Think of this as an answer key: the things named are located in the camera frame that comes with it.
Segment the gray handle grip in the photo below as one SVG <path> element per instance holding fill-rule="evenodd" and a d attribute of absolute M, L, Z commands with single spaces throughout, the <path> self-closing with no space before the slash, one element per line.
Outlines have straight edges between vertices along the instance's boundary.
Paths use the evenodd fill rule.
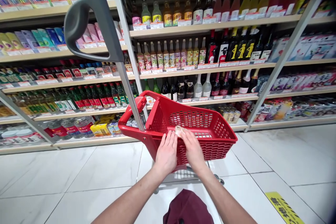
<path fill-rule="evenodd" d="M 84 34 L 89 20 L 89 12 L 93 10 L 101 33 L 109 52 L 108 57 L 96 56 L 80 51 L 76 41 Z M 64 20 L 64 37 L 69 50 L 82 58 L 95 61 L 124 62 L 107 0 L 78 0 L 71 5 Z"/>

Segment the yellow floor sticker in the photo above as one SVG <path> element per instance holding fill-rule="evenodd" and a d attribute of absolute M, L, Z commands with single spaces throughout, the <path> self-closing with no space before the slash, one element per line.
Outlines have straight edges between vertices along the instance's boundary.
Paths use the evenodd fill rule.
<path fill-rule="evenodd" d="M 305 224 L 280 194 L 266 192 L 265 195 L 287 224 Z"/>

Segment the red shopping basket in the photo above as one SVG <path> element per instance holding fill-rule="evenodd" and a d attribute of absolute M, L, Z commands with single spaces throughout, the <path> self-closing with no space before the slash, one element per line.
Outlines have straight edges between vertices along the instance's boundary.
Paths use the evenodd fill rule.
<path fill-rule="evenodd" d="M 138 111 L 141 112 L 146 105 L 146 96 L 156 101 L 148 116 L 146 130 L 126 126 L 133 114 L 130 106 L 120 118 L 118 126 L 121 132 L 129 137 L 142 141 L 147 147 L 153 160 L 160 145 L 162 136 L 169 130 L 174 131 L 179 125 L 192 131 L 199 140 L 205 160 L 222 159 L 231 146 L 237 142 L 237 136 L 224 120 L 220 113 L 205 109 L 187 106 L 152 91 L 144 91 L 135 99 Z M 182 139 L 177 143 L 177 166 L 175 170 L 185 169 L 188 163 L 186 146 Z"/>

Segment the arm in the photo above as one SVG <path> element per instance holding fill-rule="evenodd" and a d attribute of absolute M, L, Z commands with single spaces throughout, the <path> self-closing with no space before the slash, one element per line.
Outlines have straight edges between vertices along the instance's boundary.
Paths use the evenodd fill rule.
<path fill-rule="evenodd" d="M 205 164 L 200 143 L 194 134 L 191 131 L 184 129 L 182 139 L 187 148 L 188 162 L 204 184 L 223 222 L 226 224 L 257 224 L 245 209 L 221 185 L 210 168 Z"/>
<path fill-rule="evenodd" d="M 134 186 L 109 205 L 92 223 L 134 223 L 142 208 L 162 181 L 176 167 L 177 136 L 163 135 L 152 169 Z"/>

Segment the person's right hand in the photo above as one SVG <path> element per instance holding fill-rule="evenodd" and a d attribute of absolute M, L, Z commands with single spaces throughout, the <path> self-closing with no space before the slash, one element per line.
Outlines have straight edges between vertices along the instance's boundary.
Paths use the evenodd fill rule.
<path fill-rule="evenodd" d="M 187 160 L 194 172 L 198 174 L 203 168 L 208 167 L 204 161 L 201 145 L 190 130 L 184 129 L 181 136 L 187 148 Z"/>

